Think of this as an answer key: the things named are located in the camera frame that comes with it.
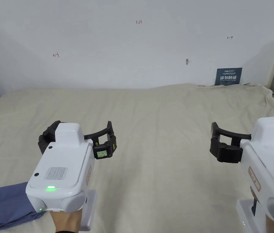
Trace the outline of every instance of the wrinkled fabric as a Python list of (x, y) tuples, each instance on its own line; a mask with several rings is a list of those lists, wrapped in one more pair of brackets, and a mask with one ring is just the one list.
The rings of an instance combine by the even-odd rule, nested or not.
[[(219, 163), (209, 152), (211, 123), (250, 133), (261, 117), (274, 117), (263, 86), (11, 92), (0, 98), (0, 186), (30, 179), (42, 156), (38, 137), (54, 121), (79, 123), (90, 134), (110, 120), (117, 149), (92, 172), (91, 233), (241, 233), (236, 201), (252, 198), (250, 185), (239, 164)], [(55, 232), (48, 212), (13, 229)]]
[(26, 195), (27, 182), (0, 187), (0, 230), (33, 221), (45, 213), (37, 213)]

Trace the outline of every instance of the blue fabric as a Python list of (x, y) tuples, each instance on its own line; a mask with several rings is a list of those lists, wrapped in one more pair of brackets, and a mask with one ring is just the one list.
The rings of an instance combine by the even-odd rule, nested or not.
[(42, 217), (26, 195), (27, 182), (0, 187), (0, 230), (11, 228)]

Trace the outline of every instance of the sticker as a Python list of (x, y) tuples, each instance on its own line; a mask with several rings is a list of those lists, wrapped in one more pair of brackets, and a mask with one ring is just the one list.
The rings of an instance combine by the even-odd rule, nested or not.
[(86, 186), (88, 185), (90, 176), (91, 176), (91, 165), (89, 165), (89, 169), (88, 169), (88, 172), (87, 172)]
[(97, 156), (98, 156), (98, 158), (105, 157), (105, 156), (107, 156), (107, 151), (106, 150), (99, 151), (99, 152), (97, 152)]
[(252, 180), (253, 180), (253, 182), (254, 182), (254, 184), (255, 184), (258, 192), (259, 192), (261, 190), (261, 185), (260, 185), (259, 181), (257, 180), (257, 178), (256, 178), (256, 176), (255, 176), (255, 174), (254, 174), (251, 167), (249, 167), (248, 172), (249, 172), (249, 175), (251, 176), (251, 178), (252, 178)]

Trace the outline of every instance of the speaker grille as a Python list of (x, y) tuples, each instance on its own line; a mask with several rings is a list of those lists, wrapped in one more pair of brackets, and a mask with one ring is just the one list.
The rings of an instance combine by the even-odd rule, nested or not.
[(44, 179), (48, 181), (61, 181), (64, 180), (66, 173), (66, 167), (50, 167)]

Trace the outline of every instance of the small display screen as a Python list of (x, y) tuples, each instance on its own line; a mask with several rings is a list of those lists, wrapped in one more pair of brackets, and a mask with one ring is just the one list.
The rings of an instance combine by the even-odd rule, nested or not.
[(101, 157), (106, 157), (108, 154), (107, 154), (107, 151), (104, 150), (104, 151), (98, 151), (97, 152), (97, 156), (98, 158), (101, 158)]

